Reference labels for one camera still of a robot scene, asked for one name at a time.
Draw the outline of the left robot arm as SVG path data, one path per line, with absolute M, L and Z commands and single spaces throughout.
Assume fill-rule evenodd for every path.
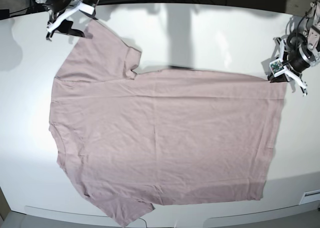
M 271 83 L 293 80 L 306 92 L 303 71 L 320 63 L 320 0 L 311 2 L 296 29 L 275 43 L 278 55 L 269 63 L 267 79 Z

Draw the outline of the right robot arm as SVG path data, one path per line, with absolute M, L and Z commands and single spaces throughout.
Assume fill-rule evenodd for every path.
M 60 34 L 84 37 L 84 33 L 80 30 L 73 29 L 72 21 L 68 21 L 63 17 L 67 10 L 74 11 L 76 5 L 82 0 L 34 0 L 38 5 L 47 8 L 49 13 L 49 20 L 47 22 L 47 36 L 48 41 L 51 40 L 53 34 L 58 32 Z

